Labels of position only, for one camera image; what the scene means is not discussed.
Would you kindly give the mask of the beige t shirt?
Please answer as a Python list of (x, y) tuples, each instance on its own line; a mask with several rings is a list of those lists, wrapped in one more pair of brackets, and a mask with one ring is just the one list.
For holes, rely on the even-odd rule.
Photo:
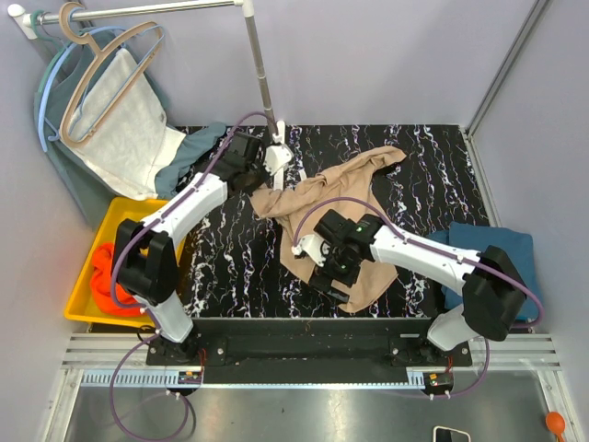
[[(309, 258), (296, 258), (292, 253), (293, 240), (298, 225), (304, 215), (313, 207), (328, 199), (334, 203), (327, 204), (314, 212), (300, 231), (301, 236), (314, 232), (319, 219), (333, 209), (340, 215), (358, 221), (370, 210), (361, 204), (349, 202), (349, 197), (371, 204), (380, 213), (385, 210), (379, 204), (371, 190), (374, 173), (380, 169), (394, 166), (405, 159), (400, 149), (385, 145), (373, 148), (349, 161), (325, 169), (315, 177), (299, 182), (293, 189), (272, 190), (265, 186), (258, 188), (250, 196), (255, 214), (261, 218), (273, 218), (283, 228), (280, 261), (294, 276), (308, 283), (315, 263)], [(346, 313), (356, 313), (375, 303), (395, 281), (397, 269), (391, 264), (363, 262), (357, 282), (347, 287), (335, 282), (333, 287), (350, 296), (349, 302), (340, 304)]]

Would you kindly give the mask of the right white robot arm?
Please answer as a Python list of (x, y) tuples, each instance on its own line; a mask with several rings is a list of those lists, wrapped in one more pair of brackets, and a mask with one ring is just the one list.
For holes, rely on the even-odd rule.
[(418, 341), (419, 357), (433, 366), (470, 339), (504, 341), (526, 300), (524, 281), (503, 250), (454, 249), (399, 229), (378, 215), (353, 221), (328, 210), (292, 252), (314, 262), (317, 275), (311, 283), (323, 292), (334, 281), (355, 285), (361, 265), (373, 262), (419, 273), (460, 295), (461, 304), (439, 314)]

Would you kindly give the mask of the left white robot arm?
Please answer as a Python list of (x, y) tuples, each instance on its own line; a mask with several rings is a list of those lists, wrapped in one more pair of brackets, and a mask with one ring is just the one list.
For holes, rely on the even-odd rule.
[(198, 355), (193, 324), (176, 293), (177, 248), (210, 212), (236, 193), (251, 193), (287, 164), (292, 155), (282, 145), (265, 145), (256, 136), (236, 133), (215, 157), (163, 207), (135, 222), (118, 226), (111, 288), (120, 285), (153, 320), (167, 340), (167, 354), (181, 365)]

